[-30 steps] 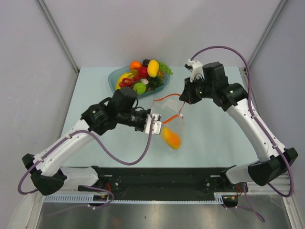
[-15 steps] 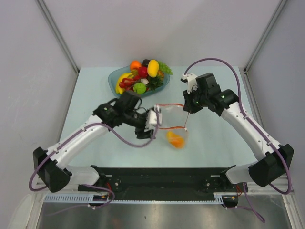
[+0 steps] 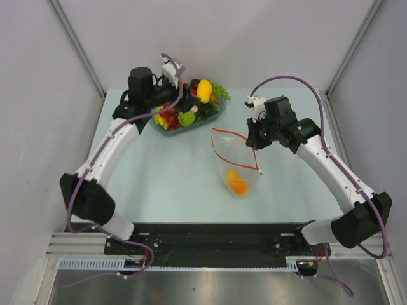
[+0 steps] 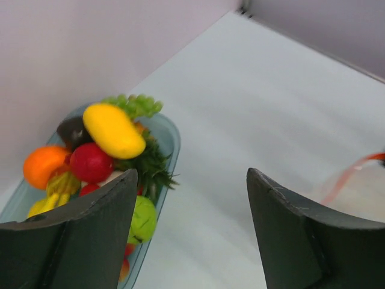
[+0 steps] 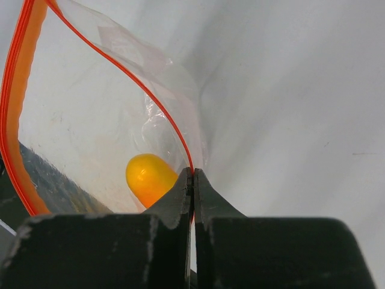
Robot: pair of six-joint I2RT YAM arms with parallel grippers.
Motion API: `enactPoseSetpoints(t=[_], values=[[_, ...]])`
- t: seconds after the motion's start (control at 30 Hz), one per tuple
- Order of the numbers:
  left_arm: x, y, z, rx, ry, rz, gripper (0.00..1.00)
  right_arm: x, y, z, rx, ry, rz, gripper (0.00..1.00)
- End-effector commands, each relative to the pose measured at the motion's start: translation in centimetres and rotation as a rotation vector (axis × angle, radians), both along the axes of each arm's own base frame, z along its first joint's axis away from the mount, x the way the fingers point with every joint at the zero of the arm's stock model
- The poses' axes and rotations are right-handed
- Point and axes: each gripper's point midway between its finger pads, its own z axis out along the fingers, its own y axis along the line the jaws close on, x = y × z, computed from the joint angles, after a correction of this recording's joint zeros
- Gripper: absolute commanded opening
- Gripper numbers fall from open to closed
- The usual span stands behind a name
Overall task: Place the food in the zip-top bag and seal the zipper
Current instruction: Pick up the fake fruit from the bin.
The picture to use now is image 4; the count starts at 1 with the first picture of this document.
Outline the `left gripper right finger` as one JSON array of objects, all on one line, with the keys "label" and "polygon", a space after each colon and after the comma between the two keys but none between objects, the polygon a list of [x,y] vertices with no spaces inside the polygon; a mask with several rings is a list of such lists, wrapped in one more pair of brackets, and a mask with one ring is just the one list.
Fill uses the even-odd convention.
[{"label": "left gripper right finger", "polygon": [[268,288],[383,288],[384,224],[327,208],[257,169],[247,192]]}]

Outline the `clear zip top bag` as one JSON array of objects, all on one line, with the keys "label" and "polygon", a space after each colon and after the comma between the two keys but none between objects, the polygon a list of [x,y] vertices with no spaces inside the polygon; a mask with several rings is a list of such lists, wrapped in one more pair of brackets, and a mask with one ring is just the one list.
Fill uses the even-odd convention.
[{"label": "clear zip top bag", "polygon": [[355,217],[384,222],[384,152],[367,155],[317,185],[307,197]]}]

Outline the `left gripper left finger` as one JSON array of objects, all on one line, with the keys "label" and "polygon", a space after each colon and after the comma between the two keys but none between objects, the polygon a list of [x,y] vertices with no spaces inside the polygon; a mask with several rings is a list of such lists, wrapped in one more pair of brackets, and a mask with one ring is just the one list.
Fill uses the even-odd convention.
[{"label": "left gripper left finger", "polygon": [[117,288],[137,197],[134,169],[22,222],[1,224],[1,288]]}]

